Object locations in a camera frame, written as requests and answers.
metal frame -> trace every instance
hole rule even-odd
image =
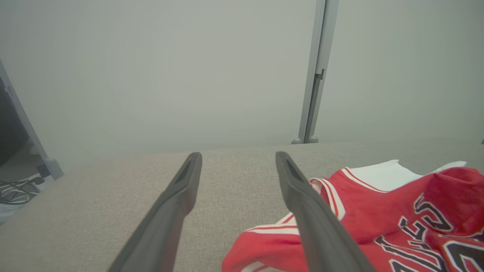
[[[5,91],[8,93],[10,99],[12,100],[12,103],[14,104],[14,107],[15,107],[15,111],[17,112],[17,115],[20,121],[22,122],[22,125],[27,131],[27,134],[32,140],[32,143],[39,151],[39,154],[42,157],[42,160],[44,161],[45,166],[47,166],[47,169],[49,169],[50,174],[55,180],[60,178],[61,176],[64,175],[64,172],[62,171],[59,163],[54,158],[51,158],[47,155],[45,149],[40,143],[39,137],[37,137],[37,134],[35,133],[33,126],[30,123],[29,118],[27,117],[27,114],[25,113],[24,108],[22,107],[22,104],[20,103],[20,100],[17,94],[15,93],[15,89],[12,86],[10,79],[8,78],[7,71],[5,70],[5,67],[3,66],[3,63],[1,62],[1,60],[0,60],[0,80],[3,82],[3,85],[5,86]]]
[[[333,44],[338,5],[339,0],[323,0],[322,3],[318,1],[316,4],[299,137],[294,139],[292,144],[318,142],[318,137],[314,136],[314,129],[318,120],[319,105]]]

red jersey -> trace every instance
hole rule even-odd
[[[310,182],[377,271],[484,271],[484,176],[465,167],[413,175],[385,184],[390,172],[344,168]],[[243,232],[222,271],[308,271],[294,216]]]

white partition panel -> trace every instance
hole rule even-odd
[[[316,0],[0,1],[0,59],[64,171],[298,137]]]
[[[326,72],[319,142],[480,143],[484,1],[340,0]]]

gray fabric surface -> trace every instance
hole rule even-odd
[[[276,151],[288,152],[307,178],[391,159],[418,174],[458,160],[484,171],[484,145],[446,139],[205,151],[176,271],[219,271],[242,231],[286,215]],[[0,270],[105,271],[187,155],[133,156],[62,177],[0,227]]]

basketball jersey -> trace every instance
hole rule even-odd
[[[377,271],[484,271],[484,176],[462,165],[419,176],[393,160],[309,182]],[[222,271],[308,271],[294,215],[244,231]]]

